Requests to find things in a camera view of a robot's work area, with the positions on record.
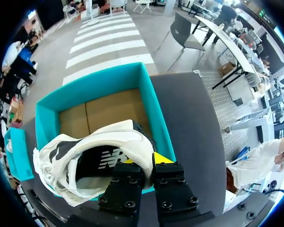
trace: gray chair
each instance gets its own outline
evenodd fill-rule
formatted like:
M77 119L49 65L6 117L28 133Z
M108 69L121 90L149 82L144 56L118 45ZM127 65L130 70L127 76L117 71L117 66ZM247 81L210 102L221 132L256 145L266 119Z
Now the gray chair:
M196 49L202 51L201 57L198 59L197 63L200 61L200 59L203 57L205 53L204 47L199 43L199 41L194 37L193 34L190 34L190 28L191 28L191 22L186 19L185 17L181 16L180 14L176 13L175 16L175 21L172 23L170 26L169 32L166 34L165 38L163 39L162 43L158 47L156 51L160 49L162 46L163 42L171 32L172 36L174 39L181 45L183 46L183 49L181 51L181 54L177 57L175 62L170 66L170 68L167 70L169 71L173 65L177 62L177 60L180 58L180 56L183 54L185 48L188 49Z

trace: teal shoe box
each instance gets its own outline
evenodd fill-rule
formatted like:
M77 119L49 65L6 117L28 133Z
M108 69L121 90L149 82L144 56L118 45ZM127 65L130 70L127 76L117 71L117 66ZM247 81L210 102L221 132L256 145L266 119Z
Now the teal shoe box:
M109 99L111 96L115 96L113 101ZM36 104L37 148L42 149L61 133L75 138L87 136L105 126L99 124L103 119L107 119L108 125L121 120L136 120L135 118L144 128L148 129L149 125L149 134L156 142L157 152L176 161L156 93L142 63L117 66L89 74L41 99ZM76 135L72 134L74 130L77 130Z
M19 181L33 179L34 175L27 156L25 131L9 128L4 136L4 144L7 147L11 139L12 152L6 150L10 173Z

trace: crosswalk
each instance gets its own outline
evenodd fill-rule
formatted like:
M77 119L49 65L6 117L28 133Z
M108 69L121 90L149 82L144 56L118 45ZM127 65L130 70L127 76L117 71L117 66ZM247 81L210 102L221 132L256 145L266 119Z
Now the crosswalk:
M129 63L143 62L150 74L158 71L146 44L128 14L85 21L74 38L66 62L63 84L90 73Z
M50 27L50 29L48 29L44 35L43 38L46 38L47 36L49 36L50 34L54 33L57 29L63 27L64 25L70 23L71 20L69 20L68 18L62 19L60 20L58 23L54 24L53 26Z

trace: floor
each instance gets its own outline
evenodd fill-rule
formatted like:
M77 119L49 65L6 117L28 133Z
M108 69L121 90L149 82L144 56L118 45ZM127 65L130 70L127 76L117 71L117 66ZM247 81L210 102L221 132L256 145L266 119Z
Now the floor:
M161 44L173 22L174 15L164 16L163 7L151 7L143 14L133 12L136 4L129 1L129 15L102 18L101 22L87 26L82 21L70 23L58 22L50 28L33 54L32 59L38 62L34 84L25 98L24 119L28 122L35 116L35 104L42 97L73 79L82 77L104 68L119 64L142 61L150 75L165 73L178 57L182 47L169 35L162 47ZM175 8L175 11L187 16L187 12ZM199 40L205 32L197 30ZM213 46L211 40L205 45L205 55L195 65L197 50L186 50L171 72L187 72L192 68L200 70L204 85L213 101L221 129L236 121L241 116L259 108L258 103L237 107L229 96L227 89L211 87L221 76L218 67L226 62L217 60L216 52L223 48L222 43ZM256 128L234 131L232 134L222 132L225 147L225 160L232 160L244 147L256 147Z

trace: sneaker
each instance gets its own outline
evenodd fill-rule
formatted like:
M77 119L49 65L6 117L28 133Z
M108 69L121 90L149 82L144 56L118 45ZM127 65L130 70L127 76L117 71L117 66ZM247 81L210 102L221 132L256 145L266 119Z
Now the sneaker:
M77 206L104 193L117 162L131 159L151 185L154 145L140 125L126 120L75 139L58 135L33 153L35 171L52 193Z

